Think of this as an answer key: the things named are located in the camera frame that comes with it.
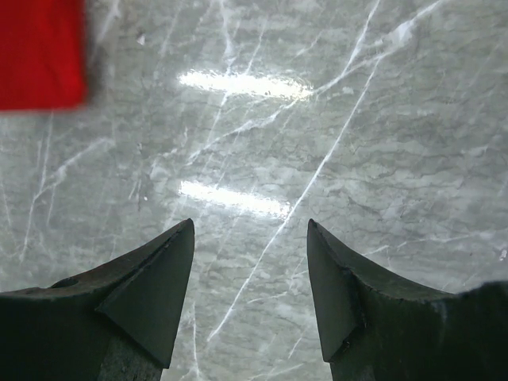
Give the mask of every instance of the gray marble floor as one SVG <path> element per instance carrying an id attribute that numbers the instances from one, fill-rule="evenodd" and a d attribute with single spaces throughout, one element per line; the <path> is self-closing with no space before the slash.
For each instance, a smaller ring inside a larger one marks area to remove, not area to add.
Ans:
<path id="1" fill-rule="evenodd" d="M 94 97 L 0 117 L 0 289 L 191 217 L 164 380 L 330 379 L 306 223 L 412 280 L 508 279 L 506 0 L 90 0 Z"/>

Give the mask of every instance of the marble tile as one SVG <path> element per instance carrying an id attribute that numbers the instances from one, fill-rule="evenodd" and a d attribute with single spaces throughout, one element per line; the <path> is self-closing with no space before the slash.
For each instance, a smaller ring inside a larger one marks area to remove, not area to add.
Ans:
<path id="1" fill-rule="evenodd" d="M 90 0 L 93 97 L 0 117 L 0 289 L 196 224 L 164 380 L 330 379 L 315 218 L 457 292 L 508 279 L 508 2 Z"/>

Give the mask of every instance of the black plastic part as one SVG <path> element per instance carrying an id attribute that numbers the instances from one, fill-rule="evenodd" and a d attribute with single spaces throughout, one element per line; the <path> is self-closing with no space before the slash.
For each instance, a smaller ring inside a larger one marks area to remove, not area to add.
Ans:
<path id="1" fill-rule="evenodd" d="M 404 279 L 310 220 L 307 257 L 333 380 L 507 380 L 508 283 L 447 294 Z"/>
<path id="2" fill-rule="evenodd" d="M 187 220 L 47 289 L 1 293 L 0 379 L 160 379 L 171 362 L 193 255 Z"/>

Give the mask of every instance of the red object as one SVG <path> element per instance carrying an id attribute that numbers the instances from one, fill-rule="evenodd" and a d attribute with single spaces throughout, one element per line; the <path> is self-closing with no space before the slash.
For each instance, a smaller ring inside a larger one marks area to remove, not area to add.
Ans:
<path id="1" fill-rule="evenodd" d="M 0 0 L 0 110 L 84 101 L 84 0 Z"/>

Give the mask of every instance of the red fabric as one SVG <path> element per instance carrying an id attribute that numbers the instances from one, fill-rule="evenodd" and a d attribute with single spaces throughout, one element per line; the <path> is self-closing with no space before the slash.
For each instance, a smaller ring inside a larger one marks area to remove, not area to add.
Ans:
<path id="1" fill-rule="evenodd" d="M 84 0 L 0 0 L 0 110 L 85 98 Z"/>

